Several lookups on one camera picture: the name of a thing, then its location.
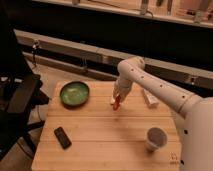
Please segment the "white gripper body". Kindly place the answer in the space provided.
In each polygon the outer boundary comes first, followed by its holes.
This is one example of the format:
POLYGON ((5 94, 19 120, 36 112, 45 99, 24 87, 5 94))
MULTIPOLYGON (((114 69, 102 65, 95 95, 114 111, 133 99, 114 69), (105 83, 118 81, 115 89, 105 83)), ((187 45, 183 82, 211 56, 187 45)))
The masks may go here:
POLYGON ((127 82, 126 84, 121 83, 119 80, 116 80, 114 83, 113 89, 113 98, 116 99, 120 97, 120 102, 123 102, 127 95, 130 93, 132 89, 132 82, 127 82))

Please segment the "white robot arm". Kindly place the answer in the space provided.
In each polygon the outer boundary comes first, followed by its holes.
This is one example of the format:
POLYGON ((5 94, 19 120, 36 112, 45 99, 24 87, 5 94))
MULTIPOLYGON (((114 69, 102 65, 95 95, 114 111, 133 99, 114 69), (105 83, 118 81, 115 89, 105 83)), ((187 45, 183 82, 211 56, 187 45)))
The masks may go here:
POLYGON ((213 97, 201 97, 147 73, 145 62, 132 57, 119 62, 113 98, 123 102, 137 83, 185 119, 179 171, 213 171, 213 97))

